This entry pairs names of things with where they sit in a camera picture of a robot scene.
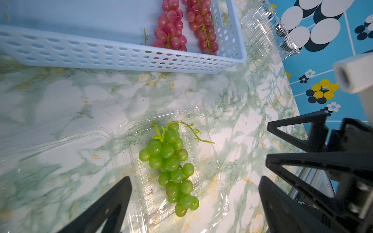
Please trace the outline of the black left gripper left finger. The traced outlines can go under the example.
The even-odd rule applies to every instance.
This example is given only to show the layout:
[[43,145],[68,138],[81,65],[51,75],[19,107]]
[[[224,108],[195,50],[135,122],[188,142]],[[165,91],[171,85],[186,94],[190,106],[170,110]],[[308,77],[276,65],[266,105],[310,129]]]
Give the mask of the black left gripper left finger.
[[116,183],[79,217],[61,229],[61,233],[119,233],[127,212],[132,184],[126,176]]

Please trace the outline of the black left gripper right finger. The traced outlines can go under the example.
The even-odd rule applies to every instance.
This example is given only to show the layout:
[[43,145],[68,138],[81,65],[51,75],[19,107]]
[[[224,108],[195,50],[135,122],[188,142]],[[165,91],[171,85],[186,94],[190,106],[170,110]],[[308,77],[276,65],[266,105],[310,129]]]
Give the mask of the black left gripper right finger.
[[271,233],[332,233],[330,219],[319,209],[299,204],[268,177],[259,183],[259,195]]

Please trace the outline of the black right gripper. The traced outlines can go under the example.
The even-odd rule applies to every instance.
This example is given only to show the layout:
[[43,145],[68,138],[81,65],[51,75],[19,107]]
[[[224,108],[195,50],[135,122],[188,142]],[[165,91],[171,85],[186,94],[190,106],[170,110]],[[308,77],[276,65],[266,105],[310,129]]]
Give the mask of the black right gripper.
[[345,118],[328,135],[325,111],[271,121],[267,130],[305,152],[269,154],[266,166],[350,233],[373,231],[373,128]]

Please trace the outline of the clear clamshell container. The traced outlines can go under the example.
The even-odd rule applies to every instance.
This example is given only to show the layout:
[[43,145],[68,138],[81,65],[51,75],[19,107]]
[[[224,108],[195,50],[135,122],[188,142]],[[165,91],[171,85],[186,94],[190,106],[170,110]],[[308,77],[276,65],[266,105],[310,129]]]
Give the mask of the clear clamshell container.
[[201,105],[5,144],[3,233],[207,233],[229,211]]
[[248,1],[241,28],[258,53],[276,65],[300,53],[268,1]]

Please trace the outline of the green grape bunch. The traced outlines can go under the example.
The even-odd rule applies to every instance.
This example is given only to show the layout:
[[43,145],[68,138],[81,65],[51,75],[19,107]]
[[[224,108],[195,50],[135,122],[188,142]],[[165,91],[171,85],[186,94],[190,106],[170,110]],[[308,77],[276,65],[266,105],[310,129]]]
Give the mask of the green grape bunch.
[[198,142],[214,142],[201,139],[201,132],[194,128],[193,123],[172,121],[165,126],[158,126],[154,120],[152,126],[155,135],[151,137],[147,146],[140,150],[139,159],[147,163],[151,169],[160,171],[158,183],[166,189],[167,202],[176,204],[175,214],[184,217],[188,210],[197,210],[200,202],[198,197],[191,194],[194,184],[189,178],[195,173],[195,166],[187,162],[189,153],[180,136],[180,126],[191,130]]

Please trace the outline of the white perforated plastic basket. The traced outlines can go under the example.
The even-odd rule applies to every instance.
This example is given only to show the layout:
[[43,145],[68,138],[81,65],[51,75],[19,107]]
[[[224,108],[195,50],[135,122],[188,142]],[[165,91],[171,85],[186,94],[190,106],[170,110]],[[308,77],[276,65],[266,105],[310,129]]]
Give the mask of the white perforated plastic basket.
[[27,66],[215,74],[247,59],[236,4],[226,5],[228,24],[210,1],[218,49],[208,55],[184,4],[180,51],[152,46],[164,1],[1,1],[1,50]]

